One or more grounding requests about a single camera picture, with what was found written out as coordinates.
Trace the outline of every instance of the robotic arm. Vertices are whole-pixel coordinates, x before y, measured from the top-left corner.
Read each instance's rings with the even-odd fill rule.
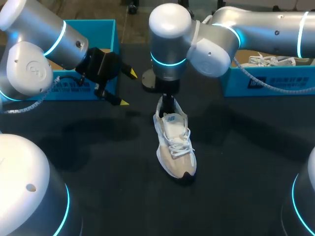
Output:
[[[156,84],[163,84],[159,86],[162,93],[179,90],[187,60],[199,73],[219,77],[239,49],[299,58],[315,56],[314,12],[251,12],[223,7],[209,24],[202,24],[192,20],[182,6],[168,3],[153,10],[149,25],[153,71]]]
[[[86,37],[36,0],[8,0],[0,12],[0,29],[8,38],[0,62],[0,104],[44,93],[53,81],[47,59],[75,68],[81,80],[96,82],[99,98],[106,97],[107,81],[120,71],[136,78],[117,54],[89,48]]]

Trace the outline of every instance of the blue cardboard box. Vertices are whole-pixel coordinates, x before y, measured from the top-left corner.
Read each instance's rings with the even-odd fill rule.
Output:
[[[315,66],[246,67],[245,69],[259,80],[277,88],[301,90],[315,87]],[[288,95],[258,85],[238,67],[229,68],[220,81],[225,97]],[[315,94],[315,91],[299,95],[303,94]]]
[[[109,49],[111,52],[119,53],[119,40],[117,36],[115,20],[66,20],[66,23],[80,32],[89,40],[89,47]],[[54,79],[57,76],[75,76],[78,79],[81,75],[74,70],[54,70]],[[116,94],[117,78],[108,82],[106,89]],[[72,79],[62,79],[45,100],[98,100],[94,95],[95,83],[85,80],[82,87]]]

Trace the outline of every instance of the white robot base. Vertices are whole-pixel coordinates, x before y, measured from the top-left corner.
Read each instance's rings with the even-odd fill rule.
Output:
[[[285,236],[315,235],[315,148],[295,178],[283,203],[281,226]]]
[[[31,141],[0,134],[0,235],[81,236],[68,187]]]

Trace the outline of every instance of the white sneaker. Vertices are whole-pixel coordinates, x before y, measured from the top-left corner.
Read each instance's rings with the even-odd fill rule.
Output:
[[[263,57],[262,54],[258,53],[259,56],[250,56],[249,62],[242,64],[243,67],[264,67],[264,66],[295,66],[296,59],[289,57],[275,57],[268,56]]]
[[[189,138],[188,117],[175,99],[174,103],[175,113],[160,118],[161,97],[153,116],[159,140],[157,158],[170,176],[190,181],[196,173],[197,162]]]

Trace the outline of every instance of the black tabletop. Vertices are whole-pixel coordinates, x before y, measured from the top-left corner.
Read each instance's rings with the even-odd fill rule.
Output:
[[[144,45],[123,45],[138,75]],[[262,236],[315,146],[315,97],[224,98],[218,80],[188,68],[176,96],[189,117],[195,182],[173,182],[156,157],[159,94],[122,76],[130,106],[57,101],[1,115],[0,130],[36,143],[60,171],[84,216],[84,235]]]

